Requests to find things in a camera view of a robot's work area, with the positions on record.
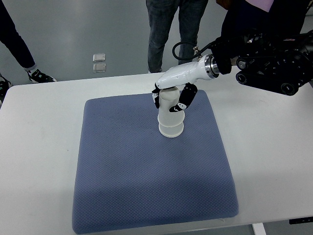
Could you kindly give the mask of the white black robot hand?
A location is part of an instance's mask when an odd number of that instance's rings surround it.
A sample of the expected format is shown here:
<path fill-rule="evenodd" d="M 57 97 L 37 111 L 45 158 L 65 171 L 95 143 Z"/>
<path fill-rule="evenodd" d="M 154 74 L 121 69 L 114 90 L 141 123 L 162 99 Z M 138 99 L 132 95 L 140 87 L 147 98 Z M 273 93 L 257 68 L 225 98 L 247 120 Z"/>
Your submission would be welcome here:
<path fill-rule="evenodd" d="M 187 109 L 198 91 L 195 82 L 199 79 L 212 80 L 219 76 L 219 69 L 212 54 L 206 55 L 198 62 L 184 63 L 170 68 L 155 83 L 152 98 L 156 108 L 160 107 L 160 91 L 184 85 L 178 102 L 169 108 L 169 112 Z"/>

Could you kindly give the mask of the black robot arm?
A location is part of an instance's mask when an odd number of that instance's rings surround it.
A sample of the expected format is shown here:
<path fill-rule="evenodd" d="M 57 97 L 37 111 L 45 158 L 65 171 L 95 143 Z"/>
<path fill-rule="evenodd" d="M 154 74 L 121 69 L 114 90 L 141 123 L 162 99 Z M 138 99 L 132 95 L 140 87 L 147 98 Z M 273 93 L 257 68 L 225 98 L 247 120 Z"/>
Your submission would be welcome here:
<path fill-rule="evenodd" d="M 219 37 L 209 48 L 221 74 L 229 74 L 236 60 L 236 80 L 245 86 L 291 96 L 313 79 L 312 31 L 278 36 L 250 29 Z"/>

